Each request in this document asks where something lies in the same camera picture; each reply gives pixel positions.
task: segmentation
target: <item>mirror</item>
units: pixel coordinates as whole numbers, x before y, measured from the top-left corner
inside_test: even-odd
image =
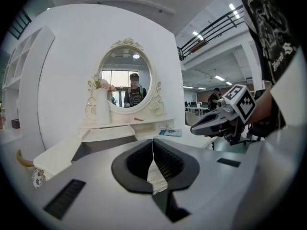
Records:
[[[150,84],[150,69],[136,50],[123,47],[109,54],[101,68],[101,77],[116,88],[109,101],[123,108],[138,105],[146,97]]]

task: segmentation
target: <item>black metal railing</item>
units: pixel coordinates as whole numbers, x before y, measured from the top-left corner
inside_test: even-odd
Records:
[[[21,9],[11,23],[8,31],[18,40],[30,22],[30,17],[27,15],[24,9]]]
[[[237,11],[237,14],[240,18],[236,18],[234,15],[234,11]],[[198,35],[194,36],[191,40],[189,40],[184,46],[177,47],[179,59],[184,60],[190,54],[196,52],[206,44],[208,44],[211,40],[220,37],[223,33],[228,30],[237,27],[238,25],[244,22],[244,9],[243,5],[238,6],[235,10],[224,14],[222,17],[217,19],[216,21],[210,23],[205,29],[198,33]]]

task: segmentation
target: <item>brown wall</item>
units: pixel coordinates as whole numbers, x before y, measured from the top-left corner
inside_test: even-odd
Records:
[[[270,82],[265,82],[264,84],[265,84],[265,88],[268,88],[271,85]],[[253,84],[247,84],[246,86],[248,87],[249,91],[254,91]],[[221,94],[224,95],[230,89],[231,87],[221,89]],[[209,96],[212,95],[212,93],[213,93],[213,90],[197,92],[197,102],[207,102]]]

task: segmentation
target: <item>white column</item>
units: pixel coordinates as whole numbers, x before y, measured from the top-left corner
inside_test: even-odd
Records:
[[[260,68],[257,64],[256,57],[254,55],[252,48],[250,47],[248,42],[243,43],[242,47],[246,54],[246,58],[248,59],[248,63],[250,66],[251,74],[253,77],[253,83],[254,83],[254,91],[265,89],[264,81],[262,81],[261,79]]]

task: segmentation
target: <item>white vase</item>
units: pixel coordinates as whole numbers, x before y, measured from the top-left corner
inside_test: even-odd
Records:
[[[99,125],[109,124],[110,120],[110,109],[109,109],[109,101],[107,100],[107,89],[96,89],[96,117],[97,123]]]

